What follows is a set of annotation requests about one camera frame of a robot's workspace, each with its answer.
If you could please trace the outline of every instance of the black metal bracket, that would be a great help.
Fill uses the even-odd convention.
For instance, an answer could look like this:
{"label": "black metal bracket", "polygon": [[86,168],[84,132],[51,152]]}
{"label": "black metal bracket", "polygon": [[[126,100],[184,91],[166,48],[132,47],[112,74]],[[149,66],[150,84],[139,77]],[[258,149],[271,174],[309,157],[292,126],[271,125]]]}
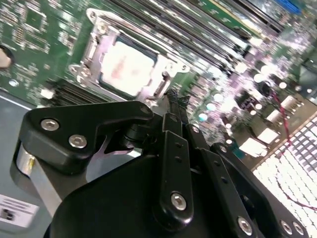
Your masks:
{"label": "black metal bracket", "polygon": [[[153,116],[146,105],[137,101],[34,109],[24,116],[19,139],[33,156],[62,173],[76,174],[85,170],[96,153],[98,136],[127,125],[145,124]],[[59,128],[43,129],[45,119],[55,120]],[[84,136],[85,148],[71,146],[72,135]]]}
{"label": "black metal bracket", "polygon": [[[154,115],[144,104],[132,101],[35,109],[23,120],[19,144],[36,158],[35,169],[47,163],[56,174],[68,175],[82,172],[94,155],[142,148],[142,156],[135,163],[156,160],[158,180],[152,187],[156,188],[157,196],[151,200],[151,205],[155,220],[169,232],[185,232],[184,228],[194,220],[193,194],[197,196],[197,184],[194,192],[191,168],[198,168],[204,178],[203,189],[211,191],[219,204],[224,237],[307,238],[301,223],[240,160],[223,150],[221,144],[210,148],[202,132],[187,123],[186,103],[184,107],[177,106],[177,94],[171,91],[167,97],[169,113],[163,117]],[[53,119],[58,126],[53,125],[54,130],[44,129],[45,119]],[[81,148],[69,142],[75,134],[84,136],[87,141]],[[100,136],[104,143],[98,151]],[[56,189],[55,192],[56,197],[65,197]],[[212,215],[212,210],[204,213]],[[283,222],[298,224],[303,235],[295,232],[295,227],[289,227],[293,231],[290,234]]]}
{"label": "black metal bracket", "polygon": [[163,116],[158,143],[160,178],[154,215],[167,230],[178,231],[194,216],[188,142],[182,137],[179,117],[171,113]]}
{"label": "black metal bracket", "polygon": [[[220,143],[211,146],[224,162],[235,189],[246,203],[252,203],[252,220],[256,222],[264,237],[308,237],[306,229],[298,219],[247,169],[232,151],[224,149]],[[303,234],[297,232],[298,226]]]}

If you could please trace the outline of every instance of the capacitor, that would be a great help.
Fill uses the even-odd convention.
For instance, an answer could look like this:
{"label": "capacitor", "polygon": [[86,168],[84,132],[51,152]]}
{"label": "capacitor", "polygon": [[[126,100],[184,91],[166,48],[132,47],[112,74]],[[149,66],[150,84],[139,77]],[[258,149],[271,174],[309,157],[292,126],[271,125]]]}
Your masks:
{"label": "capacitor", "polygon": [[266,98],[271,97],[273,95],[272,87],[267,81],[263,81],[258,84],[258,91]]}
{"label": "capacitor", "polygon": [[291,88],[291,89],[293,89],[294,91],[296,91],[296,92],[300,92],[301,90],[302,90],[302,86],[301,85],[299,85],[296,81],[294,81],[294,80],[291,80],[290,82],[289,82],[289,87]]}
{"label": "capacitor", "polygon": [[225,126],[227,129],[231,129],[231,128],[232,128],[232,125],[231,125],[229,119],[228,119],[226,116],[222,116],[222,117],[221,117],[221,120],[222,120],[222,123],[224,124],[224,126]]}
{"label": "capacitor", "polygon": [[228,145],[232,144],[232,142],[233,142],[232,138],[229,136],[229,134],[227,132],[223,133],[223,137],[224,137],[224,139],[226,141],[226,144],[228,144]]}
{"label": "capacitor", "polygon": [[14,64],[14,55],[7,47],[0,45],[0,69],[9,68]]}
{"label": "capacitor", "polygon": [[206,105],[206,108],[207,108],[208,111],[215,111],[217,107],[216,107],[216,105],[213,104],[213,103],[208,103],[208,104]]}
{"label": "capacitor", "polygon": [[247,111],[250,113],[250,115],[254,116],[257,114],[256,108],[253,106],[253,104],[250,104],[248,108],[246,108]]}
{"label": "capacitor", "polygon": [[217,103],[221,103],[223,101],[223,95],[217,90],[211,92],[211,97]]}
{"label": "capacitor", "polygon": [[257,110],[261,110],[263,108],[262,104],[256,99],[254,99],[254,102],[252,104]]}
{"label": "capacitor", "polygon": [[207,121],[207,119],[208,119],[208,114],[205,113],[205,112],[200,111],[200,112],[198,113],[198,119],[199,119],[199,121]]}
{"label": "capacitor", "polygon": [[275,74],[270,76],[270,79],[279,86],[281,89],[285,89],[287,87],[287,83],[284,82],[281,78],[277,77]]}
{"label": "capacitor", "polygon": [[259,110],[262,109],[262,105],[258,102],[258,100],[252,97],[247,91],[244,91],[242,96],[235,98],[235,101],[241,109],[247,110],[251,115],[255,115],[257,113],[255,105],[257,105]]}
{"label": "capacitor", "polygon": [[257,70],[255,69],[251,69],[249,71],[249,75],[250,77],[253,78],[253,80],[256,82],[256,83],[261,83],[262,81],[265,80],[265,76],[263,76],[262,74],[260,74]]}
{"label": "capacitor", "polygon": [[254,66],[264,75],[269,75],[270,73],[272,73],[272,68],[260,60],[256,61]]}

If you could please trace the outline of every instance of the black arm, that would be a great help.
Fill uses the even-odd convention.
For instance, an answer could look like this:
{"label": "black arm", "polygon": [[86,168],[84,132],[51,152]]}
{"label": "black arm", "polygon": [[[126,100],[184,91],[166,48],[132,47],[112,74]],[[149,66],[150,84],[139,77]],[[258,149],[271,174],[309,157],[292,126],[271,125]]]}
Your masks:
{"label": "black arm", "polygon": [[[221,144],[209,148],[198,128],[182,123],[175,100],[171,108],[161,117],[123,102],[25,116],[14,163],[53,216],[51,238],[308,238],[240,160]],[[44,119],[58,126],[47,130]],[[85,182],[95,155],[132,148],[142,155]]]}

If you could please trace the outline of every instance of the sticker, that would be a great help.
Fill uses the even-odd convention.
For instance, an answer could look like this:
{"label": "sticker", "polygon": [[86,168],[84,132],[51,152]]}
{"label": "sticker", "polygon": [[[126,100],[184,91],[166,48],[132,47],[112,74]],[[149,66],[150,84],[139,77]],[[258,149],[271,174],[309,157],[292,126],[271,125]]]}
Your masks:
{"label": "sticker", "polygon": [[38,206],[0,194],[0,222],[29,227],[38,210]]}

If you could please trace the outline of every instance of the electronic component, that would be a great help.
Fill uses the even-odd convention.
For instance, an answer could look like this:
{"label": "electronic component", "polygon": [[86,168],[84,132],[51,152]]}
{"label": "electronic component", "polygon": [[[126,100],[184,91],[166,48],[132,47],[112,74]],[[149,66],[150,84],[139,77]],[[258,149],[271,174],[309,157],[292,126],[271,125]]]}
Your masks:
{"label": "electronic component", "polygon": [[261,28],[264,30],[265,28],[269,27],[275,33],[275,35],[279,35],[284,29],[284,27],[278,22],[270,18],[247,0],[224,0],[224,2],[232,6],[235,9],[234,11],[239,11],[239,15],[242,15],[244,18],[246,17],[250,22],[248,24],[250,28]]}
{"label": "electronic component", "polygon": [[279,5],[281,5],[290,14],[300,14],[301,9],[293,4],[290,0],[275,0]]}
{"label": "electronic component", "polygon": [[227,132],[223,133],[223,137],[224,140],[226,142],[227,145],[231,145],[232,144],[232,138],[229,136],[229,134]]}
{"label": "electronic component", "polygon": [[269,82],[263,81],[257,85],[258,91],[266,98],[273,95],[273,90]]}
{"label": "electronic component", "polygon": [[224,124],[224,126],[227,129],[231,129],[232,128],[232,124],[230,123],[229,119],[226,116],[222,116],[221,120],[222,120],[222,123]]}
{"label": "electronic component", "polygon": [[[234,129],[264,116],[268,105],[280,114],[275,96],[284,105],[286,90],[293,98],[294,92],[317,98],[315,76],[300,69],[317,71],[317,29],[308,24],[315,19],[312,3],[294,3],[305,13],[296,16],[274,0],[85,3],[2,1],[1,45],[16,60],[9,57],[12,67],[0,71],[1,89],[35,106],[80,104],[96,96],[160,107],[173,88],[179,97],[191,96],[189,121],[207,139],[212,134],[212,141],[223,142],[223,115]],[[48,79],[60,78],[70,85],[47,87]],[[240,100],[244,91],[249,96]],[[291,101],[286,117],[302,105]]]}
{"label": "electronic component", "polygon": [[200,111],[200,112],[198,112],[198,118],[199,118],[199,121],[207,121],[208,114]]}
{"label": "electronic component", "polygon": [[257,113],[255,105],[261,109],[261,104],[247,91],[244,91],[241,96],[236,97],[235,101],[241,109],[247,110],[252,116]]}
{"label": "electronic component", "polygon": [[91,103],[111,102],[110,98],[103,95],[93,94],[74,83],[60,79],[58,81],[48,81],[45,88],[41,90],[43,99],[41,105],[45,107],[59,107],[69,105],[82,105]]}
{"label": "electronic component", "polygon": [[254,138],[249,129],[245,125],[241,125],[239,129],[233,132],[233,137],[236,140],[239,149],[253,156],[265,156],[267,147],[260,140]]}
{"label": "electronic component", "polygon": [[[189,71],[179,54],[123,18],[92,8],[87,16],[94,24],[90,42],[82,64],[69,67],[81,84],[97,83],[108,96],[116,92],[125,100],[144,101],[162,96],[159,87],[166,89],[170,83],[163,75],[173,78],[178,72]],[[120,30],[122,27],[135,35]]]}
{"label": "electronic component", "polygon": [[269,66],[260,60],[256,61],[255,68],[263,75],[269,75],[275,70],[274,66]]}
{"label": "electronic component", "polygon": [[276,132],[276,130],[274,130],[270,123],[265,122],[260,116],[255,116],[252,118],[250,127],[252,128],[252,131],[257,139],[263,141],[266,144],[271,144],[280,135],[278,132]]}
{"label": "electronic component", "polygon": [[249,71],[249,76],[253,78],[256,83],[261,83],[265,80],[265,76],[258,72],[256,69],[251,69]]}
{"label": "electronic component", "polygon": [[9,68],[14,63],[14,56],[11,50],[0,45],[0,69]]}
{"label": "electronic component", "polygon": [[280,89],[285,89],[287,87],[287,83],[284,82],[281,78],[277,77],[275,74],[270,76],[270,79],[279,86]]}

